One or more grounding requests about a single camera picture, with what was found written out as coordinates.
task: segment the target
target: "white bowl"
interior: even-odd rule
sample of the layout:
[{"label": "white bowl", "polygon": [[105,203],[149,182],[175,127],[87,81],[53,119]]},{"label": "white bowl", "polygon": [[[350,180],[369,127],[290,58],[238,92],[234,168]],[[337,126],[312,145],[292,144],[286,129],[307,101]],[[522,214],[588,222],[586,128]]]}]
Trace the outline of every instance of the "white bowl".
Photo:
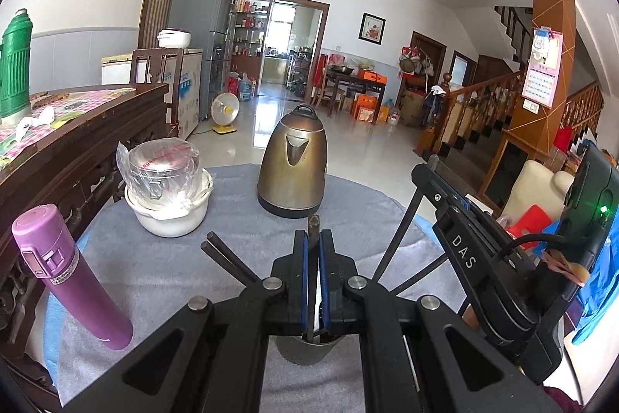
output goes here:
[{"label": "white bowl", "polygon": [[202,191],[189,209],[150,210],[131,199],[129,186],[125,186],[125,199],[135,213],[140,224],[153,235],[174,238],[191,233],[204,220],[209,207],[209,197],[213,191],[213,179],[204,170],[202,173]]},{"label": "white bowl", "polygon": [[191,42],[188,32],[164,30],[157,36],[160,48],[187,48]]}]

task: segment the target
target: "metal cup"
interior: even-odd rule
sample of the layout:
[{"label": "metal cup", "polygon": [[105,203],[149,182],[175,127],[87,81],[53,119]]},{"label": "metal cup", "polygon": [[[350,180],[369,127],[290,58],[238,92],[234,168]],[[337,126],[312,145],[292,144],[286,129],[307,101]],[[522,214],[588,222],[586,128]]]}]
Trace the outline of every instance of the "metal cup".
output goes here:
[{"label": "metal cup", "polygon": [[275,346],[288,362],[299,366],[310,366],[320,362],[344,336],[338,336],[328,343],[309,343],[299,336],[276,336]]}]

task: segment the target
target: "kettle base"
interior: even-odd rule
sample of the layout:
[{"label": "kettle base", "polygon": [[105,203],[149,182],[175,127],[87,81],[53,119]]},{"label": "kettle base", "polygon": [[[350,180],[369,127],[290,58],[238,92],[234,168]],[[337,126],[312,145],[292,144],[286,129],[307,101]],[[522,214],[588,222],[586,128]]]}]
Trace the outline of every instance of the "kettle base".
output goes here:
[{"label": "kettle base", "polygon": [[323,201],[320,201],[318,202],[318,204],[310,207],[309,209],[284,209],[283,207],[278,207],[270,204],[260,195],[258,195],[258,202],[267,212],[270,212],[271,214],[276,216],[285,217],[286,219],[302,219],[310,214],[314,214],[316,213],[318,208],[320,208],[320,204],[323,203]]}]

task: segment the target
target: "calendar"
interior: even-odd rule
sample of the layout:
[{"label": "calendar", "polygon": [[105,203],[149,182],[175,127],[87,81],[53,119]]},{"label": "calendar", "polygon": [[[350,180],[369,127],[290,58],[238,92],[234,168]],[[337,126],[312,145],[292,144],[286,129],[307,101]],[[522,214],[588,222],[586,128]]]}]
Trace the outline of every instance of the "calendar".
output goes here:
[{"label": "calendar", "polygon": [[561,67],[563,34],[542,27],[535,31],[522,96],[552,107]]}]

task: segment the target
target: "framed picture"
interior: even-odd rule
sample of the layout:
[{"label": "framed picture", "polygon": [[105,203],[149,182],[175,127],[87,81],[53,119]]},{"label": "framed picture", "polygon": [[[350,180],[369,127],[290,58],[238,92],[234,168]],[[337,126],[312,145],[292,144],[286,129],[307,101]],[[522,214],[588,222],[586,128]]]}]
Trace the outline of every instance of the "framed picture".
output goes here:
[{"label": "framed picture", "polygon": [[379,16],[363,13],[359,39],[370,41],[371,43],[381,44],[383,40],[383,30],[385,30],[385,19]]}]

